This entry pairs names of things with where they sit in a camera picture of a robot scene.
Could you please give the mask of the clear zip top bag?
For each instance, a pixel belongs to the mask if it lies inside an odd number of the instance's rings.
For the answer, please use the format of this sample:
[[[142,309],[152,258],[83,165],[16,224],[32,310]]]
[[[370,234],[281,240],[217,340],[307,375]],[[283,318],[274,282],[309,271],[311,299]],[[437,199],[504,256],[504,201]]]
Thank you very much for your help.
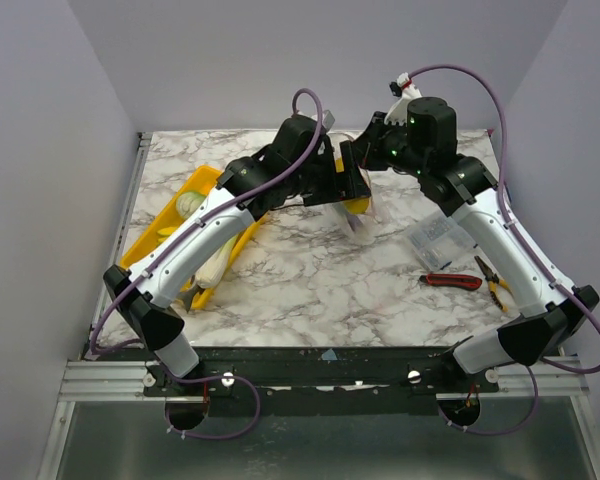
[[[389,226],[393,218],[379,186],[372,181],[366,170],[362,170],[361,174],[371,196],[328,204],[324,207],[324,214],[355,243],[370,244],[384,227]]]

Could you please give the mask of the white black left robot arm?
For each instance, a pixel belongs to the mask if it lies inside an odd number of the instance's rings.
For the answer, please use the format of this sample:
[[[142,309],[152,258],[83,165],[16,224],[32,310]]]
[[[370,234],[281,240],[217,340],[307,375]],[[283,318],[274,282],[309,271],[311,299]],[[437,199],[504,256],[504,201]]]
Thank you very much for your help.
[[[184,321],[170,309],[185,282],[288,198],[316,206],[370,197],[361,173],[368,150],[362,138],[335,146],[323,123],[294,114],[271,143],[229,162],[202,204],[164,243],[128,267],[106,270],[113,309],[168,369],[167,382],[177,393],[194,393],[202,380]]]

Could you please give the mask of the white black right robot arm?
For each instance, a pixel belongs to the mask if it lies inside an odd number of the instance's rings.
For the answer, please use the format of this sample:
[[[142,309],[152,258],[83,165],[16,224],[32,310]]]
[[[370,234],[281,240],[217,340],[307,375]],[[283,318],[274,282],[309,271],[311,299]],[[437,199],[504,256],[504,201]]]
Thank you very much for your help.
[[[573,335],[594,309],[596,290],[578,287],[541,251],[507,207],[483,162],[457,151],[456,112],[437,97],[411,100],[399,120],[375,112],[343,154],[369,171],[392,169],[415,177],[421,192],[452,218],[503,275],[519,315],[501,327],[456,345],[440,367],[440,379],[460,392],[477,372],[515,362],[530,366]]]

